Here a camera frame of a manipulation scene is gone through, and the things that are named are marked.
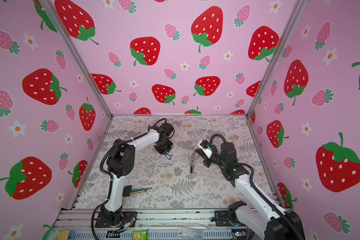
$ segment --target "pink wall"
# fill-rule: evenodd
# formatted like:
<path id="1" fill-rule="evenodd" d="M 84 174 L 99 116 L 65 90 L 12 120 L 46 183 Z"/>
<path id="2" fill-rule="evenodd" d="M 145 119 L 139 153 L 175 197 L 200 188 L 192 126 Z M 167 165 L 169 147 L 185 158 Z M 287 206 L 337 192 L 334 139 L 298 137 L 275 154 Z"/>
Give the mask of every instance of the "pink wall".
<path id="1" fill-rule="evenodd" d="M 295 0 L 73 2 L 55 0 L 55 7 L 90 72 L 102 74 L 103 79 L 109 80 L 108 85 L 111 80 L 115 82 L 116 91 L 114 86 L 106 88 L 105 81 L 98 84 L 114 114 L 131 114 L 140 108 L 148 108 L 154 114 L 182 114 L 191 109 L 191 113 L 198 110 L 206 114 L 248 111 L 254 94 L 250 91 L 257 88 L 268 64 L 263 56 L 271 54 L 295 4 Z M 206 40 L 198 36 L 203 32 L 208 34 Z M 192 33 L 200 43 L 195 42 Z M 257 45 L 251 40 L 253 34 Z M 261 60 L 251 59 L 265 47 Z M 96 81 L 101 80 L 100 75 L 96 77 Z M 197 79 L 202 81 L 199 86 L 205 84 L 207 89 L 197 87 L 197 91 Z M 155 86 L 158 93 L 153 94 L 156 84 L 162 86 Z M 170 97 L 168 103 L 163 103 L 165 96 Z"/>
<path id="2" fill-rule="evenodd" d="M 310 1 L 288 44 L 256 108 L 258 138 L 307 239 L 360 239 L 360 0 Z"/>
<path id="3" fill-rule="evenodd" d="M 49 229 L 43 225 L 53 224 L 76 190 L 68 171 L 80 177 L 83 169 L 74 171 L 75 166 L 90 161 L 92 154 L 87 139 L 95 148 L 106 124 L 88 85 L 78 81 L 79 70 L 59 35 L 49 29 L 48 25 L 54 29 L 49 23 L 44 22 L 42 30 L 41 22 L 33 1 L 0 0 L 0 179 L 10 177 L 0 181 L 0 239 L 13 239 L 11 234 L 42 239 Z M 56 59 L 57 50 L 64 58 Z M 61 89 L 59 101 L 52 74 L 67 89 Z M 79 120 L 86 97 L 96 113 L 89 131 Z M 66 104 L 71 104 L 74 114 L 73 110 L 67 113 Z M 44 120 L 49 123 L 43 128 L 46 132 L 40 126 Z"/>

